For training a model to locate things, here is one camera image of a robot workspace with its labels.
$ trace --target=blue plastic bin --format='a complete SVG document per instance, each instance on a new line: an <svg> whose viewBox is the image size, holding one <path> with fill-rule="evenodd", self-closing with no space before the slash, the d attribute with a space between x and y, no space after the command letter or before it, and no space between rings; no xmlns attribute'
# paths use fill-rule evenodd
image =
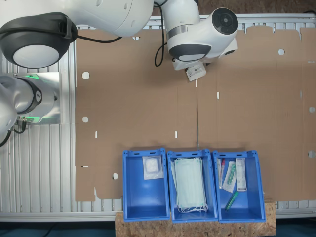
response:
<svg viewBox="0 0 316 237"><path fill-rule="evenodd" d="M143 157L161 156L163 178L144 179ZM165 149L123 152L124 221L169 220Z"/></svg>
<svg viewBox="0 0 316 237"><path fill-rule="evenodd" d="M245 175L247 191L239 192L238 197L229 211L225 211L226 204L233 195L232 193L219 188L219 178L217 170L217 159L225 159L225 169L223 180L226 177L230 161L236 158L245 158ZM265 206L263 200L261 173L258 154L256 151L222 153L212 152L213 169L216 181L216 196L218 205L218 216L220 223L245 223L245 222L265 222Z"/></svg>
<svg viewBox="0 0 316 237"><path fill-rule="evenodd" d="M171 162L174 162L177 158L195 158L201 157L203 160L203 180L206 196L206 203L208 205L208 211L204 212L191 212L181 213L178 211L176 205L176 188L174 185ZM187 223L187 222L208 222L218 221L216 195L214 186L214 176L211 161L211 152L209 150L197 151L197 152L168 152L168 175L169 175L169 191L170 191L170 206L172 223Z"/></svg>

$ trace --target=cardboard sheet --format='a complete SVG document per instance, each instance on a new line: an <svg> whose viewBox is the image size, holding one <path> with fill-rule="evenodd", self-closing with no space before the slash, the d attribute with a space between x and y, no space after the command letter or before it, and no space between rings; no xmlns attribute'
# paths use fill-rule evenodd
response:
<svg viewBox="0 0 316 237"><path fill-rule="evenodd" d="M316 29L301 33L238 32L238 51L197 82L200 148L257 150L263 191L276 201L316 198Z"/></svg>
<svg viewBox="0 0 316 237"><path fill-rule="evenodd" d="M266 195L316 199L316 158L309 157L316 151L316 29L301 33L302 40L296 30L266 26L239 32L238 51L206 67L197 88L184 70L173 70L166 51L169 61L154 66L159 30L112 44L79 39L76 200L94 201L94 189L101 199L121 197L123 150L195 150L197 115L200 149L257 150Z"/></svg>
<svg viewBox="0 0 316 237"><path fill-rule="evenodd" d="M115 37L98 30L79 34ZM155 67L160 30L136 37L111 44L77 40L76 201L95 201L94 189L100 199L121 198L124 150L197 149L196 84L184 71L173 70L167 50Z"/></svg>

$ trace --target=white label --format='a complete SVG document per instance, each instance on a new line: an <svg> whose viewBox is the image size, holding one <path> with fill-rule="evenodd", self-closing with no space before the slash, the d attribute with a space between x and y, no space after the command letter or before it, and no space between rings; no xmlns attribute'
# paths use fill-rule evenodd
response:
<svg viewBox="0 0 316 237"><path fill-rule="evenodd" d="M221 159L217 159L218 182L221 181Z"/></svg>
<svg viewBox="0 0 316 237"><path fill-rule="evenodd" d="M188 75L189 81L199 79L202 76L206 75L206 70L203 63L198 62L198 64L194 65L193 67L188 68L187 75Z"/></svg>
<svg viewBox="0 0 316 237"><path fill-rule="evenodd" d="M245 158L236 158L237 191L247 191Z"/></svg>

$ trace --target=cable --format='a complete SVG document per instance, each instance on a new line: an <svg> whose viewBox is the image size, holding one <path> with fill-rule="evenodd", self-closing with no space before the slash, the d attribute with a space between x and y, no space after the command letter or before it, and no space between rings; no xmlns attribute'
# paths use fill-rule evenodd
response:
<svg viewBox="0 0 316 237"><path fill-rule="evenodd" d="M0 143L0 148L3 147L5 143L7 143L7 141L10 138L10 136L11 136L11 131L8 131L8 134L6 135L4 141Z"/></svg>
<svg viewBox="0 0 316 237"><path fill-rule="evenodd" d="M168 2L168 0L164 1L163 4L161 4L160 6L163 6L166 2Z"/></svg>
<svg viewBox="0 0 316 237"><path fill-rule="evenodd" d="M163 56L164 56L164 46L167 44L164 42L164 30L163 30L163 14L162 14L162 8L161 6L164 5L168 0L166 0L163 4L159 5L158 3L154 2L155 5L157 5L157 7L159 7L160 10L160 14L161 14L161 30L162 30L162 46L158 49L156 56L155 56L155 66L159 67L162 62L163 62ZM160 49L162 48L162 53L161 53L161 61L159 64L157 64L157 55L160 51Z"/></svg>
<svg viewBox="0 0 316 237"><path fill-rule="evenodd" d="M23 121L23 122L22 122L22 131L14 130L14 132L15 132L15 133L18 133L18 134L22 134L23 132L25 132L25 129L26 129L26 122Z"/></svg>
<svg viewBox="0 0 316 237"><path fill-rule="evenodd" d="M50 234L50 232L55 228L55 226L56 226L57 224L58 224L58 223L55 223L54 225L52 225L52 226L50 227L50 229L47 231L47 233L43 235L43 237L47 237L47 236Z"/></svg>
<svg viewBox="0 0 316 237"><path fill-rule="evenodd" d="M66 35L65 32L50 31L50 30L28 28L28 27L17 27L17 28L3 30L3 31L0 31L0 35L6 34L6 33L20 32L20 31L33 31L33 32L40 32L40 33L56 34L56 35L61 35L61 36ZM79 36L78 33L76 33L76 34L74 32L72 32L72 33L74 34L75 38L79 38L79 39L87 40L87 41L92 41L92 42L96 42L96 43L113 43L113 42L116 42L122 38L122 37L118 37L118 38L112 39L112 40L98 40L98 39L91 39L91 38L84 37L84 36Z"/></svg>
<svg viewBox="0 0 316 237"><path fill-rule="evenodd" d="M303 13L313 13L314 15L316 15L316 11L313 11L313 10L304 11Z"/></svg>
<svg viewBox="0 0 316 237"><path fill-rule="evenodd" d="M88 38L88 37L84 37L84 36L78 36L77 35L77 38L79 39L82 39L82 40L88 40L88 41L92 41L92 42L96 42L96 43L113 43L113 42L116 42L118 40L120 40L122 37L118 37L116 39L112 39L112 40L98 40L98 39L91 39L91 38Z"/></svg>

